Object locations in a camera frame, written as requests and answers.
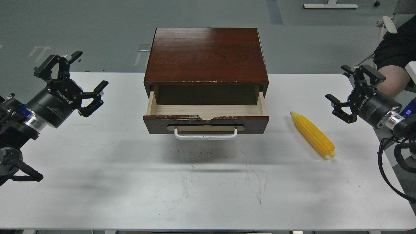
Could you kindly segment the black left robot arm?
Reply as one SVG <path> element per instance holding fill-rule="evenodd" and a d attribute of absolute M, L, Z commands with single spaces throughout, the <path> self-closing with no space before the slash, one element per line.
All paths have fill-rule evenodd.
<path fill-rule="evenodd" d="M 34 98 L 21 103 L 11 93 L 1 98 L 1 184 L 8 180 L 16 182 L 40 182 L 43 175 L 24 163 L 21 148 L 30 140 L 36 140 L 45 126 L 58 128 L 73 111 L 89 117 L 103 105 L 102 91 L 108 82 L 103 80 L 92 92 L 84 92 L 70 78 L 70 65 L 80 56 L 75 51 L 71 59 L 50 55 L 34 76 L 46 82 Z"/>

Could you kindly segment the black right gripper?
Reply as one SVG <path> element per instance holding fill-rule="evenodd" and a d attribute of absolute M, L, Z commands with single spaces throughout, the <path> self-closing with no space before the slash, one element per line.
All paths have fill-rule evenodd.
<path fill-rule="evenodd" d="M 386 77 L 375 68 L 370 65 L 361 65 L 357 68 L 342 65 L 341 69 L 355 89 L 348 96 L 348 102 L 340 102 L 332 94 L 325 95 L 325 98 L 331 102 L 333 115 L 347 124 L 356 122 L 358 115 L 370 126 L 379 129 L 384 125 L 382 120 L 390 111 L 400 111 L 401 104 L 374 88 L 386 80 Z M 352 114 L 343 111 L 344 107 L 351 107 Z"/>

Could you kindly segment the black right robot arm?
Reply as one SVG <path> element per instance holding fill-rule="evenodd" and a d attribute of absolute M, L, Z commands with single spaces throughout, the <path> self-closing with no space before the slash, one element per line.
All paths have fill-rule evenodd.
<path fill-rule="evenodd" d="M 377 89 L 379 83 L 386 80 L 385 76 L 370 65 L 355 69 L 342 65 L 341 69 L 345 76 L 353 77 L 354 88 L 347 102 L 340 102 L 331 94 L 325 95 L 334 108 L 333 115 L 348 124 L 359 116 L 376 129 L 386 126 L 394 135 L 415 141 L 415 115 L 400 115 L 401 105 Z"/>

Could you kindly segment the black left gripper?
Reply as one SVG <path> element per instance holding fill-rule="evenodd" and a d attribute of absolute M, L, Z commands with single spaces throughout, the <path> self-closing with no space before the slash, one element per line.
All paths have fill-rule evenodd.
<path fill-rule="evenodd" d="M 109 84 L 101 81 L 92 92 L 82 92 L 82 88 L 73 80 L 70 81 L 70 64 L 75 62 L 82 51 L 75 51 L 71 59 L 59 55 L 50 55 L 40 67 L 34 68 L 34 76 L 42 79 L 48 85 L 26 104 L 26 108 L 46 120 L 54 128 L 58 128 L 74 110 L 79 115 L 89 117 L 103 105 L 102 91 Z M 58 77 L 52 79 L 52 68 L 58 66 Z M 86 107 L 81 107 L 81 100 L 92 99 Z"/>

